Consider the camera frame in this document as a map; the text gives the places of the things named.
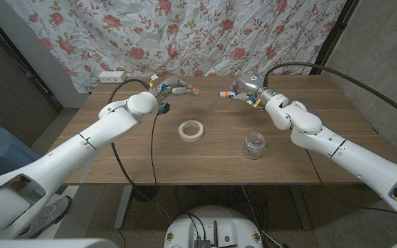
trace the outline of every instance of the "table leg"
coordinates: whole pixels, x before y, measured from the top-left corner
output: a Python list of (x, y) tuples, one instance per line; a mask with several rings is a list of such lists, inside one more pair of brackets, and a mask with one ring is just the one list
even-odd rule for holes
[(312, 222), (310, 221), (309, 214), (307, 213), (307, 207), (304, 201), (303, 192), (301, 191), (301, 186), (290, 185), (289, 187), (292, 198), (294, 199), (296, 211), (298, 212), (298, 217), (300, 218), (301, 227), (304, 230), (309, 231), (312, 229)]
[(128, 202), (130, 201), (132, 186), (123, 186), (121, 202), (117, 209), (116, 220), (114, 221), (114, 228), (120, 230), (123, 227), (123, 219), (128, 208)]

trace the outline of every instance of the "glass jar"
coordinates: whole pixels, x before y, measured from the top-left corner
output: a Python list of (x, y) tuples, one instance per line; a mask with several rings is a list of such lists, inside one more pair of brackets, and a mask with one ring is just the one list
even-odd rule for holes
[(263, 153), (266, 145), (266, 137), (258, 132), (252, 132), (246, 136), (243, 154), (246, 158), (257, 159)]

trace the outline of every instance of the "gray wall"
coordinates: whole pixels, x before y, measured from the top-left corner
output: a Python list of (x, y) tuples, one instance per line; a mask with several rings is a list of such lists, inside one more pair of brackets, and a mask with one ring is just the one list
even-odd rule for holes
[[(397, 1), (361, 0), (327, 66), (397, 103)], [(397, 152), (397, 110), (359, 87), (326, 74)]]
[(0, 1), (0, 26), (64, 107), (81, 107), (87, 93), (78, 93), (62, 65), (6, 1)]

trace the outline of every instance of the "black cable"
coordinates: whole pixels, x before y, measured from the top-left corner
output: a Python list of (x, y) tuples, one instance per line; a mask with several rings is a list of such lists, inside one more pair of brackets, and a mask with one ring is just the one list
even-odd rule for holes
[[(124, 81), (123, 83), (121, 83), (120, 85), (118, 85), (118, 86), (113, 90), (113, 92), (112, 92), (111, 95), (110, 95), (110, 98), (108, 99), (108, 104), (111, 103), (111, 101), (112, 101), (114, 95), (116, 94), (116, 92), (117, 92), (122, 86), (124, 86), (126, 83), (129, 83), (129, 82), (139, 82), (139, 83), (141, 83), (141, 84), (143, 85), (143, 87), (145, 87), (147, 90), (150, 88), (150, 86), (149, 86), (147, 83), (145, 83), (144, 81), (142, 81), (142, 80), (139, 80), (139, 79), (128, 79), (128, 80)], [(116, 157), (117, 163), (119, 164), (119, 167), (120, 167), (121, 170), (122, 170), (123, 175), (127, 178), (128, 182), (131, 184), (131, 186), (133, 187), (133, 189), (136, 190), (136, 192), (139, 193), (144, 199), (146, 199), (146, 200), (148, 200), (148, 201), (152, 201), (153, 203), (156, 203), (157, 206), (160, 207), (160, 208), (165, 212), (165, 214), (166, 214), (166, 216), (168, 217), (168, 220), (169, 220), (169, 222), (170, 222), (170, 224), (171, 224), (171, 217), (170, 217), (170, 215), (168, 214), (168, 212), (166, 211), (166, 209), (165, 209), (162, 205), (160, 205), (157, 201), (148, 198), (145, 194), (143, 194), (140, 190), (137, 189), (136, 184), (131, 180), (131, 178), (128, 176), (128, 173), (125, 171), (125, 168), (123, 167), (121, 158), (120, 158), (119, 155), (117, 154), (117, 150), (116, 150), (116, 147), (114, 146), (114, 143), (111, 143), (111, 148), (112, 148), (112, 150), (113, 150), (114, 156)]]
[(182, 207), (180, 206), (179, 198), (177, 197), (177, 187), (178, 186), (176, 185), (176, 187), (174, 188), (174, 195), (176, 196), (177, 206), (179, 207), (180, 212), (183, 213)]
[(191, 218), (191, 216), (193, 216), (193, 217), (196, 218), (198, 221), (200, 221), (201, 228), (203, 228), (203, 239), (206, 240), (205, 226), (203, 225), (203, 223), (201, 222), (201, 220), (199, 219), (199, 217), (195, 216), (194, 214), (189, 214), (188, 212), (187, 212), (187, 215), (190, 216), (190, 218)]
[[(179, 206), (180, 213), (183, 213), (182, 207), (180, 206), (179, 198), (177, 197), (177, 185), (176, 185), (176, 187), (174, 188), (174, 194), (176, 195), (176, 202), (177, 202), (177, 206)], [(191, 221), (192, 221), (192, 224), (194, 224), (194, 228), (196, 229), (196, 232), (197, 232), (197, 238), (200, 237), (200, 236), (199, 236), (199, 230), (197, 229), (196, 223), (194, 223), (194, 221), (192, 220), (191, 214), (188, 213), (187, 211), (186, 211), (186, 214), (190, 217), (190, 219), (191, 219)]]
[(256, 224), (256, 226), (257, 226), (259, 229), (261, 229), (261, 228), (260, 228), (260, 225), (258, 224), (258, 221), (257, 221), (257, 219), (256, 219), (256, 215), (255, 215), (255, 212), (254, 212), (254, 208), (252, 207), (251, 201), (250, 201), (249, 197), (247, 197), (247, 192), (245, 191), (245, 187), (242, 185), (241, 188), (243, 189), (243, 193), (245, 194), (247, 203), (249, 203), (249, 206), (251, 207), (252, 215), (254, 216), (254, 220), (255, 220), (255, 224)]
[(320, 70), (324, 70), (330, 73), (333, 73), (337, 76), (342, 77), (343, 79), (347, 79), (348, 81), (356, 84), (357, 86), (363, 88), (364, 90), (367, 90), (368, 92), (372, 93), (373, 95), (379, 97), (380, 99), (384, 100), (386, 103), (390, 104), (391, 106), (393, 106), (394, 108), (397, 109), (397, 103), (393, 102), (391, 99), (389, 99), (388, 97), (384, 96), (383, 94), (377, 92), (376, 90), (370, 88), (369, 86), (365, 85), (364, 83), (361, 83), (360, 81), (347, 76), (339, 71), (333, 70), (331, 68), (327, 68), (325, 66), (321, 66), (321, 65), (314, 65), (312, 63), (304, 63), (304, 62), (291, 62), (291, 63), (282, 63), (280, 65), (275, 65), (274, 67), (272, 67), (270, 70), (267, 71), (266, 75), (265, 75), (265, 80), (263, 81), (263, 86), (267, 87), (267, 79), (269, 77), (269, 74), (274, 71), (275, 69), (284, 67), (284, 66), (290, 66), (290, 65), (302, 65), (302, 66), (308, 66), (311, 68), (316, 68), (316, 69), (320, 69)]
[(308, 151), (307, 149), (305, 149), (305, 150), (306, 150), (306, 152), (307, 152), (307, 155), (309, 156), (310, 162), (312, 163), (312, 166), (314, 167), (316, 176), (318, 177), (318, 179), (319, 179), (321, 185), (324, 187), (324, 190), (329, 194), (329, 196), (331, 196), (333, 199), (337, 200), (338, 202), (340, 202), (340, 203), (342, 203), (342, 204), (344, 204), (344, 205), (350, 206), (350, 207), (357, 207), (357, 208), (360, 208), (360, 209), (368, 209), (368, 210), (376, 210), (376, 211), (384, 211), (384, 212), (387, 212), (387, 213), (397, 214), (397, 211), (392, 211), (392, 210), (388, 210), (388, 209), (380, 209), (380, 208), (377, 208), (377, 207), (363, 207), (363, 206), (358, 206), (358, 205), (349, 204), (349, 203), (346, 203), (346, 202), (344, 202), (344, 201), (338, 199), (338, 198), (335, 197), (334, 195), (332, 195), (332, 194), (329, 192), (329, 190), (326, 188), (324, 182), (321, 180), (320, 174), (318, 174), (318, 171), (316, 170), (315, 163), (314, 163), (312, 157), (310, 156), (309, 151)]
[(145, 83), (144, 81), (140, 80), (140, 79), (128, 79), (128, 80), (125, 80), (124, 82), (122, 82), (120, 85), (118, 85), (118, 86), (116, 87), (116, 89), (114, 89), (113, 92), (111, 92), (110, 98), (108, 99), (108, 103), (111, 103), (111, 102), (112, 102), (113, 96), (116, 94), (116, 92), (117, 92), (122, 86), (124, 86), (126, 83), (130, 83), (130, 82), (138, 82), (138, 83), (141, 83), (141, 84), (143, 85), (143, 87), (145, 87), (147, 90), (150, 89), (150, 86), (149, 86), (147, 83)]
[(154, 126), (156, 126), (156, 120), (159, 114), (156, 114), (156, 118), (154, 118), (154, 122), (152, 124), (152, 131), (151, 131), (151, 166), (152, 172), (154, 174), (154, 185), (156, 186), (156, 195), (157, 195), (157, 179), (156, 179), (156, 170), (154, 168), (154, 161), (152, 160), (152, 139), (154, 138)]
[(127, 243), (125, 241), (125, 236), (122, 234), (121, 230), (117, 230), (117, 231), (121, 234), (121, 236), (123, 238), (123, 248), (126, 248), (127, 247)]

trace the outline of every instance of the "connector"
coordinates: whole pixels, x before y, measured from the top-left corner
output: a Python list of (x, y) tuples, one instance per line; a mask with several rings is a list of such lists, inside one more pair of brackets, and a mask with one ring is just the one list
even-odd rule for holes
[(123, 83), (126, 78), (127, 78), (127, 75), (124, 71), (102, 72), (99, 75), (99, 80), (102, 83)]
[(154, 80), (158, 79), (158, 78), (159, 78), (159, 77), (158, 77), (156, 74), (154, 74), (154, 75), (151, 76), (150, 89), (152, 89), (152, 82), (153, 82)]
[(170, 111), (170, 104), (166, 103), (162, 107), (159, 108), (159, 110), (157, 111), (157, 114), (166, 114), (166, 113), (168, 113), (168, 111)]

